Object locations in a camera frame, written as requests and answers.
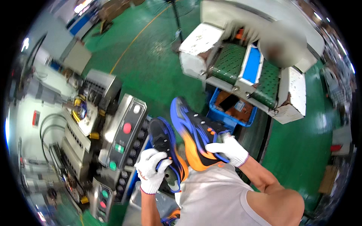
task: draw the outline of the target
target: gloved hand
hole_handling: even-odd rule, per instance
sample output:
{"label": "gloved hand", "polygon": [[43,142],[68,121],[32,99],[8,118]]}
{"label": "gloved hand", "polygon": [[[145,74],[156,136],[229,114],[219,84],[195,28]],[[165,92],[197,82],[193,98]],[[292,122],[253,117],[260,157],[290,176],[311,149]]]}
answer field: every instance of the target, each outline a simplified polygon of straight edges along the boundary
{"label": "gloved hand", "polygon": [[230,159],[229,163],[235,167],[243,165],[249,157],[249,153],[230,135],[224,138],[224,143],[207,144],[205,148],[211,153],[224,153]]}
{"label": "gloved hand", "polygon": [[[143,192],[153,195],[160,188],[165,176],[165,169],[172,163],[172,160],[165,158],[167,158],[166,152],[159,152],[154,148],[144,150],[141,153],[140,160],[135,164],[135,167],[141,180]],[[156,172],[156,166],[161,160],[160,167]]]}

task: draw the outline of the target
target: blue plastic crate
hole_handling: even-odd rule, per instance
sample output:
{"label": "blue plastic crate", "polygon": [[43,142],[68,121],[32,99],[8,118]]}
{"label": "blue plastic crate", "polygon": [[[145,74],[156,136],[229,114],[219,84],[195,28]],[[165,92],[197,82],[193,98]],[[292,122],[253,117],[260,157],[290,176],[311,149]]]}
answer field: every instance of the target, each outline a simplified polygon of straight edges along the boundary
{"label": "blue plastic crate", "polygon": [[226,114],[225,112],[222,112],[220,110],[218,110],[215,106],[215,102],[216,99],[219,95],[219,93],[221,92],[221,90],[219,88],[216,88],[210,102],[209,102],[209,112],[207,113],[207,117],[209,119],[211,119],[212,121],[222,121],[225,123],[225,127],[230,129],[230,132],[233,133],[234,129],[236,127],[237,124],[244,126],[244,127],[250,127],[251,124],[254,121],[255,118],[255,114],[256,114],[256,110],[258,109],[257,107],[253,108],[253,111],[251,112],[249,121],[247,123],[241,122],[239,120],[237,120],[236,118]]}

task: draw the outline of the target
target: black cable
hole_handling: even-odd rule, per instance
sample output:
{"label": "black cable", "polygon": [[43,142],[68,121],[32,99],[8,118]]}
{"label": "black cable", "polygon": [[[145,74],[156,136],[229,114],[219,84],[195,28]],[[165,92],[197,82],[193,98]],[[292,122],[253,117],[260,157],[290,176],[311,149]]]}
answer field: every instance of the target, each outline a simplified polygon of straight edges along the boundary
{"label": "black cable", "polygon": [[61,129],[65,129],[63,126],[52,124],[52,125],[47,126],[45,128],[45,130],[44,130],[43,135],[41,135],[41,140],[40,141],[41,141],[41,144],[42,144],[42,152],[43,152],[44,158],[45,158],[47,163],[49,163],[49,161],[48,161],[48,159],[47,159],[47,157],[45,155],[45,151],[44,151],[44,135],[45,135],[46,131],[48,131],[48,129],[52,128],[52,127],[59,127]]}
{"label": "black cable", "polygon": [[49,163],[49,161],[48,161],[47,157],[45,156],[45,152],[44,152],[44,144],[43,144],[43,139],[42,139],[42,129],[43,129],[43,126],[44,126],[45,121],[46,121],[49,117],[51,117],[51,116],[58,116],[58,117],[63,118],[64,120],[66,120],[66,118],[65,118],[63,115],[58,114],[58,113],[52,113],[52,114],[47,115],[47,116],[43,119],[42,123],[40,124],[39,137],[40,137],[40,141],[41,141],[41,144],[42,144],[43,155],[44,155],[45,161],[46,161],[47,163]]}

